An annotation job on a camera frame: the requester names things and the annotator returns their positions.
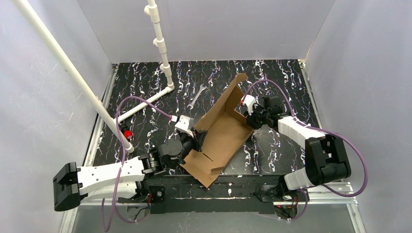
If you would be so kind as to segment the brown cardboard box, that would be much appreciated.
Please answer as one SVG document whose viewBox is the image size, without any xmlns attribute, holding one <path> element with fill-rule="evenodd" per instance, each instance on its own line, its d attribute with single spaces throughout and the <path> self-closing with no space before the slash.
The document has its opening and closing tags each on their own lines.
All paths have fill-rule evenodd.
<svg viewBox="0 0 412 233">
<path fill-rule="evenodd" d="M 195 125 L 195 129 L 207 131 L 202 150 L 192 150 L 181 166 L 206 188 L 213 184 L 254 132 L 246 125 L 246 118 L 235 110 L 244 95 L 238 83 L 247 79 L 246 74 L 237 74 Z"/>
</svg>

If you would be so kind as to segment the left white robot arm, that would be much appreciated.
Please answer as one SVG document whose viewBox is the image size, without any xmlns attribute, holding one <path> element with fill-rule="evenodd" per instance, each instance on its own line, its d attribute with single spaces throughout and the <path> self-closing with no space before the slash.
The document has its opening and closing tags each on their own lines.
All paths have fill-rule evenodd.
<svg viewBox="0 0 412 233">
<path fill-rule="evenodd" d="M 184 165 L 184 158 L 191 151 L 202 151 L 206 135 L 206 130 L 194 128 L 187 133 L 178 132 L 177 138 L 124 163 L 103 166 L 67 163 L 52 179 L 54 210 L 63 212 L 78 207 L 83 201 L 111 198 L 115 187 L 118 198 L 145 198 L 155 192 L 145 181 L 167 175 L 169 170 Z"/>
</svg>

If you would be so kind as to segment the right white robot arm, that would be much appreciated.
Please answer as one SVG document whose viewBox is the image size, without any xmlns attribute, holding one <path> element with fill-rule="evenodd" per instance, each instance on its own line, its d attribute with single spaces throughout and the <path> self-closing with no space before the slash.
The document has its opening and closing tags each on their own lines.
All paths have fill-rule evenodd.
<svg viewBox="0 0 412 233">
<path fill-rule="evenodd" d="M 267 125 L 305 151 L 305 166 L 279 177 L 275 186 L 262 186 L 254 194 L 260 199 L 293 195 L 298 189 L 308 188 L 348 178 L 351 167 L 343 140 L 307 126 L 283 111 L 280 97 L 263 97 L 259 104 L 254 97 L 246 95 L 240 102 L 246 107 L 246 123 L 253 129 Z"/>
</svg>

